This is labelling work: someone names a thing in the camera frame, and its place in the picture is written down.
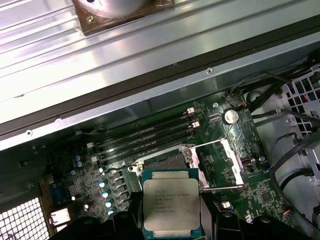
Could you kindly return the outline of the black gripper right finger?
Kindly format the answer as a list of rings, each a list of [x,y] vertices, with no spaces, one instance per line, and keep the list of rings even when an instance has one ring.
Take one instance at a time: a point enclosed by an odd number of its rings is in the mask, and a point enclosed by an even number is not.
[[[219,210],[212,193],[200,195],[201,225],[209,240],[310,240],[311,237],[271,216],[259,216],[253,223],[230,211]]]

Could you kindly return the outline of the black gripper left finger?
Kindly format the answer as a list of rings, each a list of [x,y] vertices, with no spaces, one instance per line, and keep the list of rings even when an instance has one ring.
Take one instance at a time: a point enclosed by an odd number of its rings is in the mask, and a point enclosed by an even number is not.
[[[127,211],[112,213],[101,223],[94,217],[81,217],[51,236],[51,240],[142,240],[139,226],[143,193],[132,192]]]

